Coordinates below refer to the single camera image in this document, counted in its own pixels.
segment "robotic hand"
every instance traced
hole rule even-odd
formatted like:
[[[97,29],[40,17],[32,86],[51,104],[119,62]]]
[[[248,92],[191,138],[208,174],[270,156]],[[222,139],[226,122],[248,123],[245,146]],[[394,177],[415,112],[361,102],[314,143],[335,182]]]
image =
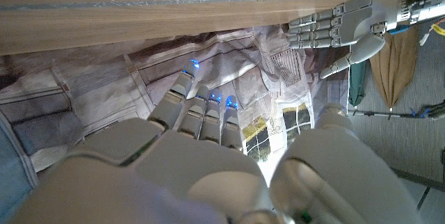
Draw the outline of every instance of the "robotic hand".
[[[350,53],[321,72],[324,79],[352,64],[361,63],[385,45],[383,34],[445,15],[445,0],[351,0],[289,22],[290,48],[343,47]]]
[[[270,188],[243,148],[237,103],[201,87],[172,128],[199,67],[185,68],[148,120],[79,143],[11,223],[420,223],[387,164],[354,134],[340,106],[288,148]]]

